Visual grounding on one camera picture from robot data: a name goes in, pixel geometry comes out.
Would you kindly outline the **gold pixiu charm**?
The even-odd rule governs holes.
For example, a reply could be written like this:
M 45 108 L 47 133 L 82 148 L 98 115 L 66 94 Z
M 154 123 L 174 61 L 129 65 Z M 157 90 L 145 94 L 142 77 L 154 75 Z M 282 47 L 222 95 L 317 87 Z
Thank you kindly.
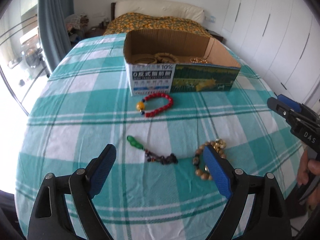
M 219 153 L 226 148 L 226 142 L 223 139 L 216 139 L 214 141 L 213 148 L 216 150 L 217 153 Z

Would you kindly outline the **gold jewelry in box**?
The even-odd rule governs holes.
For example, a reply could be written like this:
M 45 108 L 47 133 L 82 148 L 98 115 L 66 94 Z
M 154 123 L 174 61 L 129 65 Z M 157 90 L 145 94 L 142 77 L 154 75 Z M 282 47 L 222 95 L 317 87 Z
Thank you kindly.
M 199 57 L 191 58 L 189 61 L 194 64 L 210 64 L 209 61 Z

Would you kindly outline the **white wardrobe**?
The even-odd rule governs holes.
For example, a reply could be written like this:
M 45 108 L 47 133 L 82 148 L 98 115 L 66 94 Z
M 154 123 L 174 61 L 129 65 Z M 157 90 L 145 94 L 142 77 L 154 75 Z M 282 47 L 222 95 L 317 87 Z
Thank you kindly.
M 273 92 L 319 112 L 319 22 L 304 0 L 229 0 L 221 34 Z

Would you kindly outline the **dark wooden nightstand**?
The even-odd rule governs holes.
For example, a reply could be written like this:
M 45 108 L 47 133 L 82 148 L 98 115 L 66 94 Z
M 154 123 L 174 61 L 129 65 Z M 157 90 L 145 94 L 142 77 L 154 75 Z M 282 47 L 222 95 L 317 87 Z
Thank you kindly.
M 220 34 L 212 31 L 212 30 L 209 30 L 209 29 L 206 29 L 206 31 L 215 39 L 219 40 L 221 43 L 223 43 L 223 36 L 221 36 Z

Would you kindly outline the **teal plaid bedsheet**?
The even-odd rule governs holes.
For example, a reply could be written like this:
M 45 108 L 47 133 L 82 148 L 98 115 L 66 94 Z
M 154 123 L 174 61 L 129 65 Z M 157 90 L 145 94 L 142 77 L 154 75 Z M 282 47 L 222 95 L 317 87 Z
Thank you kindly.
M 174 94 L 171 109 L 147 119 L 127 84 L 124 40 L 116 34 L 80 42 L 35 102 L 17 167 L 23 232 L 44 176 L 87 166 L 107 144 L 117 158 L 93 203 L 115 239 L 205 239 L 226 199 L 214 182 L 195 175 L 192 158 L 217 138 L 234 167 L 272 172 L 283 195 L 290 194 L 303 146 L 268 109 L 272 91 L 249 66 L 230 91 Z

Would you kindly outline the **open cardboard box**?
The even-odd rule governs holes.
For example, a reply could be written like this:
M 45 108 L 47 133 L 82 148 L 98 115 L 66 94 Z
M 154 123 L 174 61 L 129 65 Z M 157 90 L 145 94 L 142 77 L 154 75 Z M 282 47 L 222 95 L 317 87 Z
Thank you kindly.
M 155 92 L 229 91 L 241 63 L 219 40 L 166 29 L 133 30 L 124 42 L 126 76 L 132 96 Z M 179 63 L 135 64 L 137 54 L 171 53 Z M 210 64 L 190 63 L 203 58 Z

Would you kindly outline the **wooden bangles in box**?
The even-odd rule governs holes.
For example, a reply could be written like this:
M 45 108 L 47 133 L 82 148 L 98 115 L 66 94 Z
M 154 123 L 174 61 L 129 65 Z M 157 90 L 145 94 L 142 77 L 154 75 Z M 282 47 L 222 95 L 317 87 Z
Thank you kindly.
M 171 53 L 137 54 L 132 56 L 135 64 L 179 63 L 179 59 Z

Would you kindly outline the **cream padded headboard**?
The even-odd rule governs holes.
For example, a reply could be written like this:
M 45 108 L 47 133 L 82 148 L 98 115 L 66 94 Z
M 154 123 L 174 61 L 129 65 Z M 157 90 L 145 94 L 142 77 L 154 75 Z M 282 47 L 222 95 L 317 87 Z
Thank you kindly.
M 177 17 L 193 20 L 199 24 L 204 22 L 204 9 L 188 3 L 166 0 L 118 0 L 111 3 L 111 20 L 119 16 L 135 12 L 154 17 Z

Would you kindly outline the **washing machine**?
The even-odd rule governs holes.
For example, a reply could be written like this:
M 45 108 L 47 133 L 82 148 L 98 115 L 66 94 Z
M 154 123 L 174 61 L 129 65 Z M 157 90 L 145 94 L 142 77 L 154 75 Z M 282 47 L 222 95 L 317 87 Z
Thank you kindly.
M 43 71 L 47 77 L 50 76 L 37 34 L 25 40 L 21 45 L 21 50 L 22 56 L 30 70 L 33 72 L 37 70 L 38 73 Z

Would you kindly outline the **clothes pile on chair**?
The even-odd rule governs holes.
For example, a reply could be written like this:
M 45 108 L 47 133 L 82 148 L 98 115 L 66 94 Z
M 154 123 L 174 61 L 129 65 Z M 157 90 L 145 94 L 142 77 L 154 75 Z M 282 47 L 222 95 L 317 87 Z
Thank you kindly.
M 78 43 L 85 38 L 89 18 L 86 13 L 72 14 L 65 18 L 65 25 L 71 45 Z

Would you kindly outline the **teal curtain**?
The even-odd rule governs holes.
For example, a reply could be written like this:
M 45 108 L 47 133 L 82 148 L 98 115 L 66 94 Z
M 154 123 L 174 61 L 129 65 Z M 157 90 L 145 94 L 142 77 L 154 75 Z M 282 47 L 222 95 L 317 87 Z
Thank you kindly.
M 71 50 L 65 18 L 74 14 L 73 0 L 38 0 L 40 40 L 49 69 L 53 72 Z

